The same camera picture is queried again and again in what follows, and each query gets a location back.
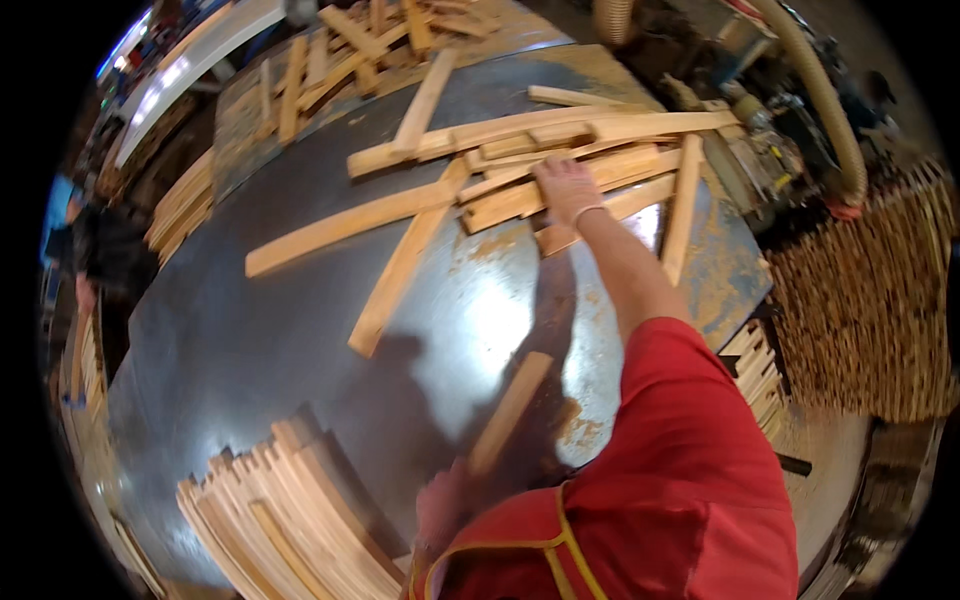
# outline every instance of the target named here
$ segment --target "pile of wood pieces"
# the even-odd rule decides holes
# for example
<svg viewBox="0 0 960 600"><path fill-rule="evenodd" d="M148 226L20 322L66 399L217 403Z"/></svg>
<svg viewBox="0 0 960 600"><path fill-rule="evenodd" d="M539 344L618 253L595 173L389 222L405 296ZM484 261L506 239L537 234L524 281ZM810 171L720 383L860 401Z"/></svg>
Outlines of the pile of wood pieces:
<svg viewBox="0 0 960 600"><path fill-rule="evenodd" d="M524 358L470 452L471 478L496 465L552 362ZM278 421L250 454L224 450L202 482L179 483L180 511L247 600L396 600L404 575L372 536L375 510L316 429Z"/></svg>
<svg viewBox="0 0 960 600"><path fill-rule="evenodd" d="M159 254L160 267L213 210L213 151L206 151L173 184L154 209L144 239Z"/></svg>
<svg viewBox="0 0 960 600"><path fill-rule="evenodd" d="M945 417L957 405L947 342L951 198L952 179L925 160L875 190L860 218L768 252L794 400L893 422Z"/></svg>
<svg viewBox="0 0 960 600"><path fill-rule="evenodd" d="M738 123L736 118L728 111L650 113L637 105L532 85L528 90L531 100L567 108L428 132L426 128L453 69L453 52L443 50L434 60L395 139L351 155L347 164L349 174L359 177L407 160L426 161L455 154L440 179L322 219L250 252L247 276L261 275L351 235L414 217L348 340L351 348L369 358L416 270L420 254L449 209L460 205L468 233L515 217L529 217L544 209L540 191L531 181L531 168L548 156L567 156L583 159L602 191L646 181L605 202L616 219L625 219L677 195L662 253L664 269L676 285L684 264L703 161L702 140L690 133L732 125ZM681 144L679 136L684 133L687 135ZM481 172L486 180L464 188L471 173ZM536 235L543 256L559 252L578 239L575 232L557 225Z"/></svg>
<svg viewBox="0 0 960 600"><path fill-rule="evenodd" d="M360 96L376 93L379 70L426 60L437 47L431 29L483 38L499 29L495 18L472 6L473 0L402 0L388 4L371 0L354 4L349 11L328 6L320 11L325 27L307 36L294 37L287 54L287 69L276 84L270 65L260 67L262 124L259 135L277 130L279 141L293 141L301 112L313 114L351 79ZM273 116L271 98L282 94L279 116Z"/></svg>
<svg viewBox="0 0 960 600"><path fill-rule="evenodd" d="M772 443L780 432L784 395L777 355L767 343L763 323L749 320L718 354L721 359L735 358L733 381L753 411L760 431Z"/></svg>
<svg viewBox="0 0 960 600"><path fill-rule="evenodd" d="M100 353L97 315L78 315L74 335L70 395L77 401L83 393L86 396L85 409L95 415L107 399L107 379L104 377L104 359Z"/></svg>

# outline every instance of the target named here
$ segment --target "wooden slat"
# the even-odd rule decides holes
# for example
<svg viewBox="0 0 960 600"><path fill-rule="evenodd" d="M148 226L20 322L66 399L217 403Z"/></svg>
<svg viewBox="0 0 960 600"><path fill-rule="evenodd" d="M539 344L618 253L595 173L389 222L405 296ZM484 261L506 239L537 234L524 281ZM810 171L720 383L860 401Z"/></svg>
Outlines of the wooden slat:
<svg viewBox="0 0 960 600"><path fill-rule="evenodd" d="M703 147L704 140L696 133L691 133L684 138L680 170L677 174L676 198L660 257L663 270L666 271L667 278L674 286L680 282L680 275L684 270L686 246L690 242L697 182L700 180L700 163L704 155Z"/></svg>
<svg viewBox="0 0 960 600"><path fill-rule="evenodd" d="M593 137L593 131L589 125L582 121L537 127L527 133L537 144L538 150L568 145L577 138Z"/></svg>
<svg viewBox="0 0 960 600"><path fill-rule="evenodd" d="M370 33L379 36L387 31L387 0L370 0Z"/></svg>
<svg viewBox="0 0 960 600"><path fill-rule="evenodd" d="M739 121L728 110L722 112L657 112L630 117L596 118L590 127L597 141L640 139L665 133L713 130Z"/></svg>
<svg viewBox="0 0 960 600"><path fill-rule="evenodd" d="M537 143L526 132L513 137L499 139L489 144L480 145L480 154L485 160L494 160L504 156L522 155L528 152L534 152L537 149Z"/></svg>
<svg viewBox="0 0 960 600"><path fill-rule="evenodd" d="M326 49L329 41L326 38L326 27L322 27L313 33L310 39L310 56L307 57L306 79L303 81L304 89L309 89L324 80L327 71Z"/></svg>
<svg viewBox="0 0 960 600"><path fill-rule="evenodd" d="M565 152L557 153L557 154L565 155L570 158L580 158L582 156L589 156L592 154L596 154L598 152L609 150L610 148L615 148L618 145L619 145L618 143L587 144L587 146L581 146L580 148L574 148L572 150L567 150ZM522 177L525 177L529 175L534 165L539 163L541 160L542 158L537 158L523 165L510 165L510 164L503 165L503 164L496 163L496 161L489 161L489 164L491 164L492 166L490 168L483 169L485 174L488 173L490 169L503 169L503 170L497 173L495 177L489 177L486 181L481 181L480 183L477 183L468 188L460 190L460 193L457 194L457 201L460 204L469 202L474 198L479 198L484 194L492 192L494 189L498 187L502 187L504 185L507 185L508 183L511 183L512 181L516 181Z"/></svg>
<svg viewBox="0 0 960 600"><path fill-rule="evenodd" d="M306 37L294 37L287 53L287 71L283 76L286 85L280 103L278 126L280 144L287 145L297 135L297 100L300 96L300 76L306 61Z"/></svg>
<svg viewBox="0 0 960 600"><path fill-rule="evenodd" d="M320 18L330 29L346 38L358 53L372 62L377 62L380 57L389 52L386 44L368 34L359 23L335 6L330 5L321 10Z"/></svg>
<svg viewBox="0 0 960 600"><path fill-rule="evenodd" d="M433 35L427 27L426 19L420 8L417 6L417 0L400 0L403 6L403 12L406 15L407 25L410 27L410 47L414 55L423 60L426 53L433 46Z"/></svg>
<svg viewBox="0 0 960 600"><path fill-rule="evenodd" d="M531 85L527 87L527 96L534 102L560 105L562 107L602 107L624 104L619 100L611 100L603 96L594 96L571 89L547 87L546 85Z"/></svg>
<svg viewBox="0 0 960 600"><path fill-rule="evenodd" d="M297 574L297 577L310 590L317 600L335 600L326 586L317 579L310 567L294 548L293 544L283 535L279 523L276 522L273 513L267 507L266 503L256 500L250 503L250 510L253 517L260 524L260 528L267 538L274 545L276 552L283 557L283 560L290 566L290 569Z"/></svg>
<svg viewBox="0 0 960 600"><path fill-rule="evenodd" d="M611 216L617 221L637 214L647 206L666 202L673 196L675 178L672 173L647 181L638 189L624 192L604 202ZM534 233L540 255L544 258L553 255L580 241L580 235L573 229L562 225L551 225Z"/></svg>
<svg viewBox="0 0 960 600"><path fill-rule="evenodd" d="M641 114L649 109L638 105L620 105L618 107L571 107L553 108L512 114L489 121L468 123L457 127L427 132L420 139L417 148L417 160L431 160L450 155L459 150L469 150L481 144L516 137L526 130L571 121L585 121L603 116ZM454 133L459 140L453 139ZM353 153L347 158L347 171L351 177L360 177L379 169L403 162L403 158L394 154L393 142L373 146Z"/></svg>
<svg viewBox="0 0 960 600"><path fill-rule="evenodd" d="M652 144L624 150L584 162L597 187L608 191L662 173L660 152ZM492 227L523 214L543 210L540 190L534 181L496 192L466 205L463 221L469 233Z"/></svg>
<svg viewBox="0 0 960 600"><path fill-rule="evenodd" d="M496 465L552 364L553 358L540 352L530 352L523 359L490 422L470 451L468 471L472 477L483 477Z"/></svg>
<svg viewBox="0 0 960 600"><path fill-rule="evenodd" d="M447 184L451 203L456 191L464 184L467 177L467 167L462 158L454 158L446 167L440 182ZM420 255L443 223L447 211L448 206L440 206L418 214L396 245L396 250L383 269L383 273L380 274L380 279L373 286L367 304L360 313L360 318L357 319L347 341L347 345L364 358L370 358L373 355L383 328L387 326L390 317L403 299L403 294L420 262Z"/></svg>
<svg viewBox="0 0 960 600"><path fill-rule="evenodd" d="M283 263L368 229L449 206L445 182L435 182L361 204L306 227L291 231L247 254L247 277L258 276Z"/></svg>
<svg viewBox="0 0 960 600"><path fill-rule="evenodd" d="M457 51L453 48L445 48L430 64L430 70L423 78L417 95L414 96L396 131L393 149L400 157L409 158L417 150L423 133L430 125L430 119L440 101L446 81L453 72L456 60Z"/></svg>

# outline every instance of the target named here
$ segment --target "metal worktable surface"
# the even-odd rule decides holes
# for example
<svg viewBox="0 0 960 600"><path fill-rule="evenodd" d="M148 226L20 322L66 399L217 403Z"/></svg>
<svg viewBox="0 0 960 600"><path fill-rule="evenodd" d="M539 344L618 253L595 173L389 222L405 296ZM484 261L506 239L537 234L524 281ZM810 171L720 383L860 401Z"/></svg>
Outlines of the metal worktable surface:
<svg viewBox="0 0 960 600"><path fill-rule="evenodd" d="M551 50L456 70L431 129L533 109L528 84L595 89L587 75L536 54ZM347 338L407 222L244 277L246 253L279 235L437 179L445 158L360 181L347 175L347 156L393 137L415 91L365 104L254 173L136 308L131 349L109 390L109 427L124 517L160 575L227 583L178 511L177 482L205 473L224 446L249 450L272 421L301 408L331 434L405 541L418 488L470 448L528 351L548 352L555 367L499 489L547 482L609 438L622 348L584 244L540 260L529 220L465 236L451 213L371 360ZM648 208L631 227L648 241L659 236L659 211ZM720 348L770 280L745 224L704 184L687 257L694 318Z"/></svg>

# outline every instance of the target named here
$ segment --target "dust collection hose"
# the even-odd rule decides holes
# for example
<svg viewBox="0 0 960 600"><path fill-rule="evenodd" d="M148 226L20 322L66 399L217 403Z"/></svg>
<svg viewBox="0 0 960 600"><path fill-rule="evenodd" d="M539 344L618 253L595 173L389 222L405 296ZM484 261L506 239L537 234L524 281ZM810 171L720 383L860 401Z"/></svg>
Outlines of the dust collection hose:
<svg viewBox="0 0 960 600"><path fill-rule="evenodd" d="M804 32L777 0L751 0L751 4L763 13L770 28L780 38L827 129L840 162L844 204L859 206L867 193L867 168L863 164L860 145L853 137L850 121L823 65L806 41ZM633 7L634 0L595 0L593 25L608 45L615 48L627 41Z"/></svg>

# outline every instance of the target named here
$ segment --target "person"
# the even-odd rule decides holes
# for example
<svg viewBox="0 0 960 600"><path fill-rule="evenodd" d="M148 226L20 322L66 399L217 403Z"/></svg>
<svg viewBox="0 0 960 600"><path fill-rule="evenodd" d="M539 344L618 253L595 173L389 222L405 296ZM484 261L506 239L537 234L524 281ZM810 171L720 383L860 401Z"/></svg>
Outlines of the person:
<svg viewBox="0 0 960 600"><path fill-rule="evenodd" d="M690 326L657 258L567 159L534 168L552 218L596 259L624 344L610 442L557 488L462 526L464 461L417 497L410 598L797 597L796 531L773 449Z"/></svg>
<svg viewBox="0 0 960 600"><path fill-rule="evenodd" d="M66 227L50 231L45 253L74 277L80 311L93 311L99 289L136 304L159 270L156 252L143 242L146 229L75 197L64 220Z"/></svg>

